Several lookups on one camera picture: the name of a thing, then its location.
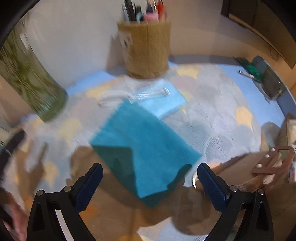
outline pen holder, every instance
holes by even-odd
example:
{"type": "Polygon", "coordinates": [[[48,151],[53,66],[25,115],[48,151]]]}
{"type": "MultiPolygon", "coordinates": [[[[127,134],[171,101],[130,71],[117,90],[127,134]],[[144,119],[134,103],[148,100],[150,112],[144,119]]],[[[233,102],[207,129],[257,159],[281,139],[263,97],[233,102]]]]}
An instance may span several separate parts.
{"type": "Polygon", "coordinates": [[[149,79],[168,69],[170,22],[118,22],[124,65],[129,76],[149,79]]]}

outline blue gripper pad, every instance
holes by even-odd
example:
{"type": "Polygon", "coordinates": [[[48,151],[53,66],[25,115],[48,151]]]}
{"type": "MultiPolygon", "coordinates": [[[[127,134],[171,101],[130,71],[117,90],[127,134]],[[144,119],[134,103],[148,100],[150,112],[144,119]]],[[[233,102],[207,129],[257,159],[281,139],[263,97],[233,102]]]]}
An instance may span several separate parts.
{"type": "Polygon", "coordinates": [[[78,213],[87,208],[102,178],[103,167],[101,164],[95,163],[84,176],[75,182],[71,195],[75,202],[74,208],[78,213]]]}
{"type": "Polygon", "coordinates": [[[214,208],[219,212],[224,212],[230,197],[228,185],[221,177],[217,177],[206,163],[198,166],[197,177],[214,208]]]}

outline glass vase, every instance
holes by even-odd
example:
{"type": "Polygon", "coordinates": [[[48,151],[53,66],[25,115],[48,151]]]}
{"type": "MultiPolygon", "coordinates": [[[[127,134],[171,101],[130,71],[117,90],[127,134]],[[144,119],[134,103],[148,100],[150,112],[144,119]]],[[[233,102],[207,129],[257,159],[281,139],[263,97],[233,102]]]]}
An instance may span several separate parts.
{"type": "Polygon", "coordinates": [[[28,44],[24,18],[0,49],[0,75],[43,121],[52,119],[67,101],[67,92],[44,69],[28,44]]]}

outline brown strap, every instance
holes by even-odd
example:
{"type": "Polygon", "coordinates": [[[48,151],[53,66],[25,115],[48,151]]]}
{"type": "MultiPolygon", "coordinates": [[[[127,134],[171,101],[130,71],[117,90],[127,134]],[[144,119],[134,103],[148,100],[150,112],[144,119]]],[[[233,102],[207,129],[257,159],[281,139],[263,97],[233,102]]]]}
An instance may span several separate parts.
{"type": "Polygon", "coordinates": [[[295,151],[293,147],[290,146],[276,146],[271,149],[267,154],[258,162],[258,164],[252,169],[252,174],[266,174],[272,175],[277,173],[282,173],[288,171],[290,168],[292,161],[295,157],[295,151]],[[280,167],[273,167],[279,157],[280,150],[288,150],[288,154],[286,158],[282,161],[282,165],[280,167]]]}

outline screw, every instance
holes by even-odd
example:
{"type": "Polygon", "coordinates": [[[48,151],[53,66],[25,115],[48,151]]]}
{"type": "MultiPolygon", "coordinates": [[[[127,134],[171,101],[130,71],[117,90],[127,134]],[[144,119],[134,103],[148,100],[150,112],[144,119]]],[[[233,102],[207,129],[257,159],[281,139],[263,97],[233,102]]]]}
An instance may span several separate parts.
{"type": "Polygon", "coordinates": [[[43,190],[39,190],[36,194],[37,194],[37,196],[41,196],[43,193],[44,193],[43,190]]]}
{"type": "Polygon", "coordinates": [[[258,193],[259,193],[260,195],[264,195],[264,191],[263,191],[262,189],[258,189],[258,193]]]}
{"type": "Polygon", "coordinates": [[[63,190],[64,192],[69,192],[71,190],[71,186],[65,186],[63,190]]]}
{"type": "Polygon", "coordinates": [[[236,186],[230,186],[230,190],[233,191],[233,192],[236,192],[238,189],[236,186]]]}

